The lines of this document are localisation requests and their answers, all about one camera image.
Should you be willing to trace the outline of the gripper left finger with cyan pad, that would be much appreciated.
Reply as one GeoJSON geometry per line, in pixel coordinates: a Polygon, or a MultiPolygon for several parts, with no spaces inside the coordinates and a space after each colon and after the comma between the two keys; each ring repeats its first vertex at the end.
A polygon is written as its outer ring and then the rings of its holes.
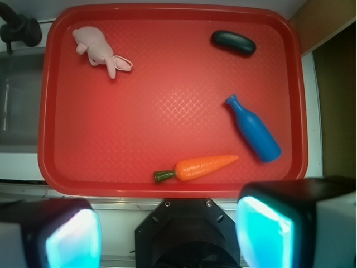
{"type": "Polygon", "coordinates": [[[86,199],[1,203],[1,267],[99,267],[100,219],[86,199]]]}

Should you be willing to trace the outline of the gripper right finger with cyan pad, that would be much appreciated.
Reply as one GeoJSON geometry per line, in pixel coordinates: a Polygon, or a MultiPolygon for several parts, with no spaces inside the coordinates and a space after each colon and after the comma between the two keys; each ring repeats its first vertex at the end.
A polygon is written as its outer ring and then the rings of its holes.
{"type": "Polygon", "coordinates": [[[235,228],[249,267],[355,267],[356,180],[246,184],[235,228]]]}

